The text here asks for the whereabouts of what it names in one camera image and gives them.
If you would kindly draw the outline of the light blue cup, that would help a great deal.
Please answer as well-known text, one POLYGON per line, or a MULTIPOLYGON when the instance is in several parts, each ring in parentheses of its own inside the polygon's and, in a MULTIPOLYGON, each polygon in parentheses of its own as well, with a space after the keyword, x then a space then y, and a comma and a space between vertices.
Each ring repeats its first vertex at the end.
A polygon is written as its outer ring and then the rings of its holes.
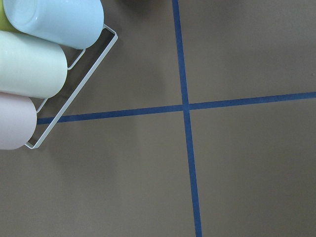
POLYGON ((3 7, 17 30, 75 49, 91 47, 104 24, 99 0, 4 0, 3 7))

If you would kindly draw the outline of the mint green cup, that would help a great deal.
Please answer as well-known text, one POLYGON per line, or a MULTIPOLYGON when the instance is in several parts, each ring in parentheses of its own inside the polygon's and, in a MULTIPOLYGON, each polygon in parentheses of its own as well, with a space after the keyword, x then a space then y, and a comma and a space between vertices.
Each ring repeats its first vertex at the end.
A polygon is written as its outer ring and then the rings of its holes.
POLYGON ((55 96, 67 78, 67 59, 52 42, 0 32, 0 91, 40 99, 55 96))

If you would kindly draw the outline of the pale pink cup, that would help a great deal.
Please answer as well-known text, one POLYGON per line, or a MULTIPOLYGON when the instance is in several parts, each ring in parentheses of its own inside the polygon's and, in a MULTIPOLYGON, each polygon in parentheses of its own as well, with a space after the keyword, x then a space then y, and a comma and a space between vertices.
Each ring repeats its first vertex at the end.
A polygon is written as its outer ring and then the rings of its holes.
POLYGON ((37 124, 37 112, 29 97, 0 94, 0 148, 14 150, 32 137, 37 124))

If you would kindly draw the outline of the yellow-green cup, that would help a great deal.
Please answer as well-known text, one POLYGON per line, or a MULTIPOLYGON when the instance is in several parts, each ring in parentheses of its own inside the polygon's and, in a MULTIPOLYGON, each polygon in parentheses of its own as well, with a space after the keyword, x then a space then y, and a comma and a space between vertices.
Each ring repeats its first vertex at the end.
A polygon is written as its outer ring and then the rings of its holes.
POLYGON ((9 22, 5 11, 4 11, 4 7, 3 7, 3 2, 0 1, 0 30, 1 31, 7 31, 7 32, 15 32, 17 33, 18 30, 15 29, 11 23, 9 22))

